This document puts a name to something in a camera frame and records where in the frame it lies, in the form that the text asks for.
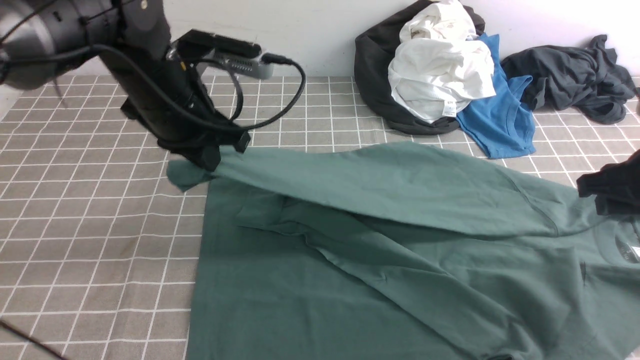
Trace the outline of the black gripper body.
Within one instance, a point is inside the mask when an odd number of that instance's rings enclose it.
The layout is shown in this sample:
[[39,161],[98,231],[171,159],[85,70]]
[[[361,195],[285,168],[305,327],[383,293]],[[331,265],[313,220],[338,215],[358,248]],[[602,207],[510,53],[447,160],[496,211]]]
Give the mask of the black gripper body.
[[220,164],[221,146],[247,150],[249,132],[215,109],[194,69],[132,47],[104,47],[102,61],[127,95],[121,111],[153,134],[163,150],[206,171]]

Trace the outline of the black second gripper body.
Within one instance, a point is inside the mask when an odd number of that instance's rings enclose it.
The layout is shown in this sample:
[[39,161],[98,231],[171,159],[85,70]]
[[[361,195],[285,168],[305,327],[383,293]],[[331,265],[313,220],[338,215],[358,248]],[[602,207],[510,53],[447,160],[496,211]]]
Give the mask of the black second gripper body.
[[640,151],[626,161],[581,175],[576,186],[581,198],[595,196],[599,215],[640,214]]

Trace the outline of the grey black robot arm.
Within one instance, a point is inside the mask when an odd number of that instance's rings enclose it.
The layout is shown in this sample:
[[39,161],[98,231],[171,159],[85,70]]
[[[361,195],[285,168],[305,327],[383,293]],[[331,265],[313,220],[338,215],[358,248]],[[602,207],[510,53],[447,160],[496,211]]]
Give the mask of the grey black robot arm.
[[173,54],[160,0],[3,0],[1,83],[31,91],[99,57],[128,98],[125,114],[158,145],[213,171],[220,146],[244,153],[249,127],[219,113],[195,66]]

